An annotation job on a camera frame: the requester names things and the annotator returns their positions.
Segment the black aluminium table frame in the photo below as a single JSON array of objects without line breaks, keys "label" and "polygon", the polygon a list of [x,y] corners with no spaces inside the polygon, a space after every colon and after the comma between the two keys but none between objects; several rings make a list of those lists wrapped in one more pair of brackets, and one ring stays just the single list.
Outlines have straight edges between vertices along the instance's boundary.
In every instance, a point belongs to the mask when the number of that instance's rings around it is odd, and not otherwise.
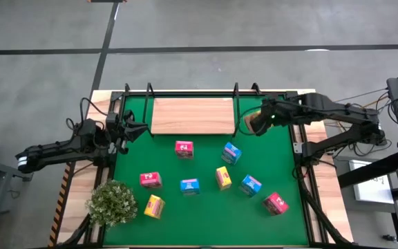
[{"label": "black aluminium table frame", "polygon": [[[199,93],[204,93],[205,97],[211,97],[212,93],[232,93],[233,90],[155,90],[156,95],[163,93],[168,93],[169,96],[174,96],[178,94],[179,98],[186,98],[187,94],[199,95]],[[124,90],[94,90],[91,93],[90,100],[98,107],[101,111],[108,111],[110,107],[110,99],[112,93],[123,93]],[[263,89],[260,90],[261,93],[286,93],[286,92],[296,92],[298,94],[304,93],[316,93],[315,89]],[[93,107],[88,108],[88,117],[94,120],[101,120],[102,115],[96,113]],[[298,128],[297,126],[292,128],[294,134],[298,135],[296,139],[293,140],[297,142],[302,142],[303,139],[307,138],[312,142],[320,142],[327,137],[325,125],[320,122],[313,122],[311,125],[305,125],[305,128]],[[79,170],[85,167],[85,161],[79,161],[75,163],[75,169]],[[68,198],[66,202],[66,207],[64,211],[64,217],[61,223],[61,228],[59,231],[58,243],[63,243],[70,239],[72,234],[76,231],[77,227],[82,224],[84,217],[88,214],[86,208],[84,207],[85,201],[89,198],[91,190],[94,188],[97,176],[97,168],[94,166],[88,166],[83,169],[75,176],[73,176],[70,192],[68,193]],[[305,178],[306,187],[312,192],[314,198],[316,198],[316,190],[318,194],[317,201],[320,203],[321,209],[324,211],[327,218],[329,218],[332,225],[339,231],[339,233],[348,241],[353,241],[352,231],[350,228],[350,222],[348,221],[348,216],[343,202],[341,188],[337,178],[337,172],[335,168],[326,164],[319,163],[319,165],[314,166],[313,169],[308,173],[310,176]],[[316,215],[314,210],[306,204],[303,206],[304,209],[307,208],[310,214],[310,228],[313,231],[313,237],[316,242],[322,242],[322,224],[321,221],[316,220]],[[77,244],[83,244],[85,235],[89,235],[89,241],[93,243],[100,242],[98,235],[101,236],[101,228],[95,226],[94,232],[83,232],[83,237],[77,242]]]}]

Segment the artificial green white plant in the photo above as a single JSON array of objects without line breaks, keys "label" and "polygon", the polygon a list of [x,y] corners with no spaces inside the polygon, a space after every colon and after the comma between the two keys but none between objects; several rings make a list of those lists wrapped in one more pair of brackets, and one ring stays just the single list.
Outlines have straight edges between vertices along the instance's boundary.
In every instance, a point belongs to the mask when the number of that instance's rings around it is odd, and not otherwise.
[{"label": "artificial green white plant", "polygon": [[138,215],[138,200],[125,183],[109,180],[92,191],[86,209],[92,225],[114,227]]}]

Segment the black shelf side frame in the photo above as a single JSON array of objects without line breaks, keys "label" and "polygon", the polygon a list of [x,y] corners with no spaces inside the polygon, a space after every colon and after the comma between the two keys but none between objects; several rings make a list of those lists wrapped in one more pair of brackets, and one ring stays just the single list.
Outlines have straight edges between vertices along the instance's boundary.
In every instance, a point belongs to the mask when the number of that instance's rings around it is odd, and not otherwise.
[{"label": "black shelf side frame", "polygon": [[154,135],[152,134],[152,132],[150,130],[150,127],[149,127],[149,125],[146,122],[146,113],[147,113],[147,107],[148,107],[148,103],[149,103],[150,98],[153,98],[153,99],[155,98],[155,92],[153,90],[153,87],[152,87],[151,83],[148,82],[147,86],[146,86],[146,93],[145,93],[145,101],[144,101],[144,109],[143,109],[142,121],[143,121],[144,124],[147,125],[147,131],[150,134],[150,136],[153,138]]},{"label": "black shelf side frame", "polygon": [[240,126],[240,92],[239,92],[239,85],[237,82],[234,84],[232,98],[233,98],[234,103],[236,104],[235,129],[234,129],[234,132],[232,135],[232,138],[235,138],[236,134],[238,133],[239,126]]}]

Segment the wooden shelf board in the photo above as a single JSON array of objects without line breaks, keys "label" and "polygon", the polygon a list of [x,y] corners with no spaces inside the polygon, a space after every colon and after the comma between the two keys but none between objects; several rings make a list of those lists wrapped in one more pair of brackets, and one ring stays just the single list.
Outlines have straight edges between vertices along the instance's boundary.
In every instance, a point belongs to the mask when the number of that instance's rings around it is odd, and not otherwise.
[{"label": "wooden shelf board", "polygon": [[231,98],[156,98],[151,133],[155,135],[231,134],[235,131]]}]

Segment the black diagonal beam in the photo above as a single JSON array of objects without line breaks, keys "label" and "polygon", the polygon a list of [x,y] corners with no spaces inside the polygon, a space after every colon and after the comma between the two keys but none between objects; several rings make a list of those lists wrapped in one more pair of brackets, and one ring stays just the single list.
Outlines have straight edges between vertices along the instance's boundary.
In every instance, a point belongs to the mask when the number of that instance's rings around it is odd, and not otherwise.
[{"label": "black diagonal beam", "polygon": [[398,176],[398,152],[369,165],[354,169],[338,177],[341,188],[369,181],[373,178],[395,172]]}]

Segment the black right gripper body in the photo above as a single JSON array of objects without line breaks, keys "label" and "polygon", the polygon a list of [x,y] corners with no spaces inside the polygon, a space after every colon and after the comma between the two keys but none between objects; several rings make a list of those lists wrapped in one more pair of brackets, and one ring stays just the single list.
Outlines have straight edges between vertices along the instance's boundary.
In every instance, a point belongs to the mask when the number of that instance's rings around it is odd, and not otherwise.
[{"label": "black right gripper body", "polygon": [[262,110],[260,114],[261,122],[271,122],[273,125],[289,125],[290,115],[287,109],[275,99],[265,98],[262,100],[262,104],[267,106]]}]

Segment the blue Rice Krispies cereal box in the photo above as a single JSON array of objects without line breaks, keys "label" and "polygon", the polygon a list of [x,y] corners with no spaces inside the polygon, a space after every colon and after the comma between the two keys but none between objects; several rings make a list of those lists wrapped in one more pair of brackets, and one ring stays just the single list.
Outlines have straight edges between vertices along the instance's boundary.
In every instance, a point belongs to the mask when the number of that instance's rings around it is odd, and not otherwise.
[{"label": "blue Rice Krispies cereal box", "polygon": [[180,181],[180,191],[184,195],[194,195],[200,193],[200,184],[197,178],[184,179]]},{"label": "blue Rice Krispies cereal box", "polygon": [[262,184],[249,174],[244,177],[239,186],[240,190],[248,195],[248,197],[258,194],[261,187]]},{"label": "blue Rice Krispies cereal box", "polygon": [[222,150],[221,158],[226,163],[229,163],[230,165],[235,165],[238,162],[241,155],[242,151],[233,144],[231,144],[230,142],[228,142]]}]

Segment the white board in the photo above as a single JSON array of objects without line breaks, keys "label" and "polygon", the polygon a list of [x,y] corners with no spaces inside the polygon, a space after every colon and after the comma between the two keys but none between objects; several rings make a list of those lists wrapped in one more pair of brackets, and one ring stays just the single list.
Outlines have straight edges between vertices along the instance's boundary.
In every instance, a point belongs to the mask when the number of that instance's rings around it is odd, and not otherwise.
[{"label": "white board", "polygon": [[356,201],[393,204],[390,183],[387,175],[372,178],[353,185]]}]

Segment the yellow black hazard tape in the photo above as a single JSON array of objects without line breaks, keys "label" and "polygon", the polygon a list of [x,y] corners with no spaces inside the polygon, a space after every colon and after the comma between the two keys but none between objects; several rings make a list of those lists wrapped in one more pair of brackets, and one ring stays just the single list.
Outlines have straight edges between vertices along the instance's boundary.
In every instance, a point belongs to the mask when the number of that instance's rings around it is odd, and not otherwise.
[{"label": "yellow black hazard tape", "polygon": [[66,163],[66,166],[64,168],[64,174],[61,180],[61,187],[59,189],[55,215],[53,217],[53,224],[50,229],[50,236],[48,240],[49,248],[58,244],[59,231],[64,217],[64,211],[66,207],[68,193],[70,192],[70,185],[73,178],[74,169],[75,163]]}]

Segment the red Froot Loops cereal box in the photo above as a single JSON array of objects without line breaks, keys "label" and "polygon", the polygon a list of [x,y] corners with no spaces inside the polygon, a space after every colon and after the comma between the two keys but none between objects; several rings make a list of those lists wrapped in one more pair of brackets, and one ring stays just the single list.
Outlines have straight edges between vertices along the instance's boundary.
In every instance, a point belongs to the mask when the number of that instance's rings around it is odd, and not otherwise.
[{"label": "red Froot Loops cereal box", "polygon": [[175,142],[175,154],[178,158],[192,159],[193,158],[193,142],[177,140]]},{"label": "red Froot Loops cereal box", "polygon": [[162,177],[159,172],[149,172],[140,174],[140,185],[144,188],[162,187]]},{"label": "red Froot Loops cereal box", "polygon": [[270,194],[262,204],[272,216],[283,214],[289,209],[289,205],[277,192]]}]

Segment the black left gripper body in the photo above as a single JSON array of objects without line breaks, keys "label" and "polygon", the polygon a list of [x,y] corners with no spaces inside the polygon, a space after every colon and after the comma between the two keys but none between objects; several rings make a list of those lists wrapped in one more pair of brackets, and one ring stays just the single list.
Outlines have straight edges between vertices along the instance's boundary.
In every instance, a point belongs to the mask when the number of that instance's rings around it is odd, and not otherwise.
[{"label": "black left gripper body", "polygon": [[106,130],[111,140],[118,138],[128,140],[129,137],[125,132],[123,121],[130,117],[130,111],[125,111],[124,116],[121,118],[118,113],[108,112],[106,116]]}]

